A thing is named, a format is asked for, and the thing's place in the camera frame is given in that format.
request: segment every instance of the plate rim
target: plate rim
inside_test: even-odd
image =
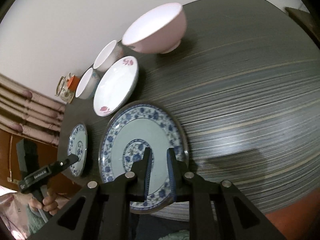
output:
[[[174,124],[176,125],[179,135],[181,137],[181,143],[182,143],[182,147],[183,147],[183,152],[188,155],[188,158],[186,160],[186,164],[187,167],[189,166],[189,157],[190,157],[190,151],[189,151],[189,145],[188,145],[188,140],[187,140],[187,135],[185,134],[185,131],[183,130],[182,125],[180,124],[180,122],[178,121],[178,119],[170,113],[170,111],[167,110],[166,107],[162,106],[161,104],[155,103],[152,100],[137,100],[137,101],[133,101],[131,103],[128,103],[127,105],[121,107],[115,114],[114,116],[110,119],[110,121],[108,122],[105,130],[103,131],[101,140],[100,140],[100,144],[99,144],[99,154],[98,154],[98,166],[99,166],[99,174],[100,174],[100,178],[103,181],[103,177],[101,175],[101,171],[102,171],[102,167],[101,167],[101,162],[100,162],[100,156],[101,156],[101,148],[102,148],[102,144],[105,138],[106,133],[108,132],[109,128],[111,127],[111,125],[113,124],[114,120],[117,119],[117,117],[119,117],[122,112],[124,112],[125,110],[135,106],[135,105],[141,105],[141,104],[145,104],[145,105],[152,105],[155,106],[159,109],[161,109],[162,111],[164,111],[174,122]],[[163,202],[156,206],[155,208],[146,208],[146,209],[134,209],[130,206],[130,212],[135,213],[135,214],[151,214],[154,213],[156,211],[161,210],[162,208],[164,208],[165,206],[170,205],[171,203],[173,203],[173,198],[172,196],[169,194],[169,196],[163,200]]]
[[[100,82],[102,81],[103,77],[107,74],[107,72],[108,72],[118,61],[123,60],[124,58],[127,58],[127,57],[133,57],[133,58],[135,59],[136,63],[137,63],[137,69],[136,69],[136,72],[135,72],[135,74],[134,74],[134,78],[133,78],[133,81],[132,81],[132,85],[131,85],[131,87],[130,87],[128,93],[127,93],[127,95],[126,95],[126,96],[124,97],[124,99],[121,101],[121,103],[120,103],[114,110],[112,110],[110,113],[108,113],[108,114],[106,114],[106,115],[98,115],[97,112],[96,112],[96,110],[94,109],[94,98],[95,98],[95,96],[96,96],[96,91],[97,91],[97,90],[96,90],[95,93],[94,93],[94,96],[93,96],[93,110],[94,110],[95,114],[96,114],[97,116],[99,116],[99,117],[105,117],[105,116],[111,115],[111,114],[113,114],[114,112],[116,112],[117,110],[119,110],[119,108],[124,104],[124,102],[127,101],[128,98],[131,96],[132,92],[134,91],[134,89],[135,89],[135,87],[136,87],[136,85],[137,85],[138,76],[139,76],[139,63],[138,63],[137,58],[134,57],[134,56],[131,56],[131,55],[122,57],[121,59],[119,59],[119,60],[117,60],[115,63],[113,63],[112,66],[104,73],[104,75],[102,76]]]
[[[83,166],[82,166],[82,169],[81,169],[80,174],[79,174],[78,176],[73,175],[73,173],[72,173],[72,171],[71,171],[71,169],[70,169],[70,166],[69,166],[69,170],[70,170],[72,176],[74,176],[75,178],[80,177],[80,176],[82,175],[82,173],[83,173],[84,166],[85,166],[85,162],[86,162],[86,160],[87,160],[87,150],[88,150],[88,132],[87,132],[87,128],[86,128],[86,126],[85,126],[85,124],[84,124],[83,122],[78,123],[78,124],[72,129],[72,131],[71,131],[71,133],[70,133],[70,136],[69,136],[69,140],[68,140],[68,149],[69,149],[69,144],[70,144],[70,139],[71,139],[72,133],[73,133],[73,131],[75,130],[75,128],[76,128],[78,125],[83,125],[83,127],[84,127],[84,132],[85,132],[85,151],[84,151]]]

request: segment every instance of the blue floral pattern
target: blue floral pattern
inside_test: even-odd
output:
[[[83,124],[78,124],[71,132],[71,135],[69,138],[69,145],[68,145],[68,155],[70,155],[70,154],[77,155],[79,157],[79,161],[81,160],[81,158],[83,156],[84,142],[82,142],[82,141],[75,142],[75,138],[76,138],[76,135],[81,131],[86,133],[86,130],[85,130],[85,127],[83,126]],[[72,151],[74,143],[77,143],[77,144],[76,144],[74,151]],[[77,163],[69,166],[69,169],[71,170],[71,173],[73,176],[78,177],[81,173],[81,170],[77,169],[76,164]]]
[[[131,170],[134,162],[142,160],[146,147],[150,147],[150,145],[142,139],[134,139],[127,144],[122,155],[122,165],[126,172]]]
[[[177,160],[185,161],[184,152],[181,137],[174,121],[163,110],[153,105],[139,104],[126,109],[121,115],[119,115],[109,127],[107,133],[102,142],[102,148],[100,149],[100,174],[104,182],[113,181],[114,175],[112,173],[111,165],[111,150],[113,141],[118,135],[119,131],[130,121],[146,118],[157,123],[166,133],[170,146],[174,148]],[[147,142],[140,139],[132,140],[128,143],[123,153],[123,165],[127,171],[131,168],[132,163],[135,160],[141,158],[141,153],[144,152],[144,148],[147,147]],[[148,195],[147,200],[144,203],[131,202],[130,207],[134,210],[150,210],[163,204],[171,193],[169,178],[166,179],[164,184],[154,193]]]

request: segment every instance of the small plate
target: small plate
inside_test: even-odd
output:
[[[135,57],[123,57],[114,63],[101,79],[93,100],[98,116],[106,116],[118,110],[132,94],[139,74]]]
[[[172,202],[167,168],[167,149],[188,163],[188,145],[176,119],[154,103],[133,102],[123,107],[109,122],[102,138],[99,168],[103,182],[113,181],[130,171],[133,162],[143,158],[144,149],[152,149],[149,193],[144,203],[131,202],[131,212],[152,213]]]
[[[81,176],[83,172],[85,160],[87,157],[87,142],[87,130],[84,124],[80,123],[73,128],[69,137],[68,145],[68,155],[75,154],[79,157],[79,161],[69,167],[72,175],[75,177]]]

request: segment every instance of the white plate with pink flowers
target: white plate with pink flowers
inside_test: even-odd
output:
[[[138,81],[138,62],[133,56],[115,62],[103,75],[94,95],[93,109],[98,116],[117,111],[132,94]]]

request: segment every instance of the wood grain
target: wood grain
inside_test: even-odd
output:
[[[286,14],[265,0],[199,0],[184,6],[188,28],[164,55],[138,54],[138,85],[129,102],[150,99],[182,124],[193,161],[207,180],[233,181],[263,212],[288,206],[319,187],[320,51]],[[88,129],[85,185],[101,182],[98,147],[111,117],[92,100],[66,107],[58,157],[72,128]],[[188,219],[174,203],[157,215]]]

